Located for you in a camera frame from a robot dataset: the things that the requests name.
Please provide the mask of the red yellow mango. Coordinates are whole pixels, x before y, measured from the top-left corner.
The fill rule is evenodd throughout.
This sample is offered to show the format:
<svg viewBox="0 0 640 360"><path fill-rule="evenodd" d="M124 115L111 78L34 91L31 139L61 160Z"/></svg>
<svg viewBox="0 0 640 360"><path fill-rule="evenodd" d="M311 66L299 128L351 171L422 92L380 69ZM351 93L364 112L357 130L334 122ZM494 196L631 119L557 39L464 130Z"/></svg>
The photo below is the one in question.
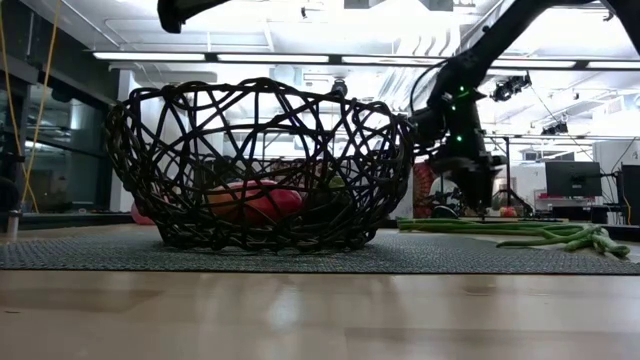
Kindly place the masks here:
<svg viewBox="0 0 640 360"><path fill-rule="evenodd" d="M271 180L239 181L214 188L216 194L207 196L211 212L234 224L261 226L278 223L300 212L301 195L290 189L276 188Z"/></svg>

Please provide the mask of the pink peach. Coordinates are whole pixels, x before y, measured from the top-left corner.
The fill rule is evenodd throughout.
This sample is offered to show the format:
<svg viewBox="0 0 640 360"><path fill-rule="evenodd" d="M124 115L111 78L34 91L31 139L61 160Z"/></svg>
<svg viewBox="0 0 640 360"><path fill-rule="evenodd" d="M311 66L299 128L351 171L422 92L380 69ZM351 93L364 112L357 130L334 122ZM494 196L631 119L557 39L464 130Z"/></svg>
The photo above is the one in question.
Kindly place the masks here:
<svg viewBox="0 0 640 360"><path fill-rule="evenodd" d="M131 213L133 221L136 224L144 225L144 226L154 225L154 221L151 218L149 218L147 216L144 216L144 215L142 215L140 213L140 211L138 210L138 207L137 207L135 202L133 202L131 204L130 213Z"/></svg>

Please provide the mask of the green long bean bundle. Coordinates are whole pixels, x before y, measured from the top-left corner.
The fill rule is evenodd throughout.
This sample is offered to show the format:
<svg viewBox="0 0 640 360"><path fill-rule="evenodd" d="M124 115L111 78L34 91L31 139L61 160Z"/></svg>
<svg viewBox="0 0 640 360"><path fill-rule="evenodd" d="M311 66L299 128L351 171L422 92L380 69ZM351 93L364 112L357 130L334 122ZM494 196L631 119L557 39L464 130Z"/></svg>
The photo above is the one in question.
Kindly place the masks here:
<svg viewBox="0 0 640 360"><path fill-rule="evenodd" d="M600 225L566 222L498 222L483 223L446 218L400 219L397 227L404 232L445 234L479 234L530 237L530 240L506 240L498 248L524 248L562 245L565 252L593 249L600 254L626 258L631 249L617 243Z"/></svg>

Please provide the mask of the black computer monitor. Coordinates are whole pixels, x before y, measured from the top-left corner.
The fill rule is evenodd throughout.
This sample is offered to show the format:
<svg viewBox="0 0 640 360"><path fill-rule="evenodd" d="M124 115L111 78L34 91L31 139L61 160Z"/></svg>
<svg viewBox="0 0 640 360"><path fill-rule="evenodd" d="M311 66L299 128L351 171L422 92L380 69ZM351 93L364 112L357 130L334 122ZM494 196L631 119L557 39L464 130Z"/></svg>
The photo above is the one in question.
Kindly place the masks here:
<svg viewBox="0 0 640 360"><path fill-rule="evenodd" d="M640 226L640 165L623 165L621 201L627 207L627 223Z"/></svg>
<svg viewBox="0 0 640 360"><path fill-rule="evenodd" d="M545 163L546 193L554 197L602 195L597 162L549 161Z"/></svg>

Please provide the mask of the black aluminium rig frame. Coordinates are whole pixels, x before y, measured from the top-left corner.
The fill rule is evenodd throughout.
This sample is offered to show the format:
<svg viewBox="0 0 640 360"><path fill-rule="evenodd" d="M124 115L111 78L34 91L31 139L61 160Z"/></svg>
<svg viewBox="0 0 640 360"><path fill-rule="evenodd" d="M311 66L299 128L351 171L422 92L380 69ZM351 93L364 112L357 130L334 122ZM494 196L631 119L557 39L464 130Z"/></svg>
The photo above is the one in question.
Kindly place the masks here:
<svg viewBox="0 0 640 360"><path fill-rule="evenodd" d="M129 213L113 214L24 214L19 230L43 230L67 227L88 227L132 224ZM613 240L640 244L640 226L603 225Z"/></svg>

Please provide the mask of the orange patterned tapestry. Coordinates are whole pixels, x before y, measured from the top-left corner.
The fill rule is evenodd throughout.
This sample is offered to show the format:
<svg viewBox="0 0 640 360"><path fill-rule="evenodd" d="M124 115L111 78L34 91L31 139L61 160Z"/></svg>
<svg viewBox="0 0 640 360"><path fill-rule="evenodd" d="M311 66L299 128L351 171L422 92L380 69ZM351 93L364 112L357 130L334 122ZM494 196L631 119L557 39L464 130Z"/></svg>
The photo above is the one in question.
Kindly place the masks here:
<svg viewBox="0 0 640 360"><path fill-rule="evenodd" d="M426 161L413 166L413 217L430 218L433 211L431 188L436 175Z"/></svg>

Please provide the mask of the white ceiling strip light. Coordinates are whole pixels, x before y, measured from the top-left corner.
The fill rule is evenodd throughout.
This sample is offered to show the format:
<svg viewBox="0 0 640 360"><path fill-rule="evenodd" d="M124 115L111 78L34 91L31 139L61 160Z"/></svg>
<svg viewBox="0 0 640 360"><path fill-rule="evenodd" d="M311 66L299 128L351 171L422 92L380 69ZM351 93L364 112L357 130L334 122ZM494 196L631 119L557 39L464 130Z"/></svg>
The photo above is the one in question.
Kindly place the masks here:
<svg viewBox="0 0 640 360"><path fill-rule="evenodd" d="M342 56L341 60L344 64L349 65L366 65L366 66L427 66L434 65L443 58L437 57L401 57L401 56Z"/></svg>
<svg viewBox="0 0 640 360"><path fill-rule="evenodd" d="M93 56L107 61L203 62L206 60L206 56L201 53L94 52Z"/></svg>
<svg viewBox="0 0 640 360"><path fill-rule="evenodd" d="M286 54L218 54L220 62L239 63L328 63L326 55L286 55Z"/></svg>
<svg viewBox="0 0 640 360"><path fill-rule="evenodd" d="M536 60L536 59L498 59L491 67L495 69L566 69L573 68L575 61L566 60Z"/></svg>
<svg viewBox="0 0 640 360"><path fill-rule="evenodd" d="M590 61L587 68L595 71L640 71L640 61Z"/></svg>

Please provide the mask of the grey woven placemat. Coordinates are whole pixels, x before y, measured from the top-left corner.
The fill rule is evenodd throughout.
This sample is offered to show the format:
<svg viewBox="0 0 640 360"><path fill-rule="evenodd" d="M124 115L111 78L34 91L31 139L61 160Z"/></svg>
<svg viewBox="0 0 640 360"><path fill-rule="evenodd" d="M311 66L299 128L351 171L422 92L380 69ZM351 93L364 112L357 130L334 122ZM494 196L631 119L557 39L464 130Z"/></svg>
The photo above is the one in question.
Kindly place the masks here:
<svg viewBox="0 0 640 360"><path fill-rule="evenodd" d="M155 231L138 230L0 238L0 270L640 276L640 263L561 250L502 249L461 236L397 233L380 233L361 250L311 254L180 250L164 245Z"/></svg>

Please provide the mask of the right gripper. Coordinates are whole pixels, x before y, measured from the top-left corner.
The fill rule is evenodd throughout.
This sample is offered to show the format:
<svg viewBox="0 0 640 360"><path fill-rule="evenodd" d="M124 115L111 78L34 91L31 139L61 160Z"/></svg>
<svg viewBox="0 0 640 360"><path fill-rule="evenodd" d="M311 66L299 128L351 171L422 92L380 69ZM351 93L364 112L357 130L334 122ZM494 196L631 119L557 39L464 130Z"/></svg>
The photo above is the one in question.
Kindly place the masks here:
<svg viewBox="0 0 640 360"><path fill-rule="evenodd" d="M506 157L473 144L448 142L430 157L429 164L436 173L451 175L469 208L485 211L491 206L496 172L506 165Z"/></svg>

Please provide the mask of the black stand with crossbar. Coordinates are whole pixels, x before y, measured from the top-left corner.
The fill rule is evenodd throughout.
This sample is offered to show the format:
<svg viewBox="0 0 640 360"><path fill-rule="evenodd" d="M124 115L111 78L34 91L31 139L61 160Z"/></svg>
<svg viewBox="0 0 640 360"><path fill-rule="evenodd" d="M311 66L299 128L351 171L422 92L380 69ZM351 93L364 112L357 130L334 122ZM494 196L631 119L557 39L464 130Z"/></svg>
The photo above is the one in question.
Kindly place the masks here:
<svg viewBox="0 0 640 360"><path fill-rule="evenodd" d="M503 155L508 164L493 185L492 208L513 207L519 216L542 216L554 206L585 204L566 197L547 194L547 162L591 161L591 149L571 144L567 139L491 138L493 155Z"/></svg>

